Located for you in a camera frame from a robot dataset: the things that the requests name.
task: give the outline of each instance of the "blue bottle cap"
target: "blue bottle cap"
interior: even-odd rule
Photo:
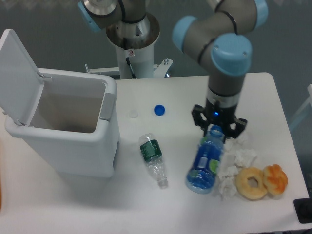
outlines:
[[[224,136],[222,128],[218,125],[214,125],[211,127],[209,131],[210,135],[215,136],[215,137],[222,137]]]
[[[165,107],[163,105],[155,106],[154,113],[158,116],[162,116],[165,113]]]
[[[246,37],[227,33],[215,40],[211,58],[219,71],[238,77],[248,72],[252,62],[252,52],[252,45]]]

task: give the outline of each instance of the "donut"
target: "donut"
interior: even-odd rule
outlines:
[[[254,178],[258,187],[251,187],[248,179]],[[258,200],[267,194],[267,189],[263,185],[263,172],[259,168],[249,167],[242,169],[235,180],[238,192],[250,200]]]
[[[263,169],[263,183],[270,194],[280,195],[286,189],[288,178],[278,164],[273,164]]]

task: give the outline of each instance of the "white table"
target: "white table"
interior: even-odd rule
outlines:
[[[308,197],[274,80],[248,74],[237,116],[249,123],[245,148],[255,149],[253,166],[278,163],[289,178],[281,197],[248,201],[236,195],[199,195],[184,184],[202,131],[193,123],[194,104],[205,104],[207,77],[119,80],[120,144],[111,179],[56,173],[23,140],[12,138],[0,115],[1,234],[227,234],[298,230],[293,200]],[[153,108],[163,104],[165,115]],[[137,118],[129,118],[131,110]],[[152,132],[165,160],[169,188],[148,175],[138,138]]]

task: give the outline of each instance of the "clear plastic bottle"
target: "clear plastic bottle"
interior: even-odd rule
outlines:
[[[223,153],[222,129],[214,125],[200,144],[194,163],[186,176],[187,187],[198,194],[207,194],[215,183],[215,176]]]
[[[158,182],[161,189],[168,187],[165,166],[162,161],[162,152],[154,134],[148,133],[139,138],[142,156],[150,175]]]

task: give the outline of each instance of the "blue bottle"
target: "blue bottle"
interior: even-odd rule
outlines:
[[[194,163],[186,176],[187,187],[195,193],[207,194],[212,190],[223,153],[221,127],[214,125],[200,145]]]

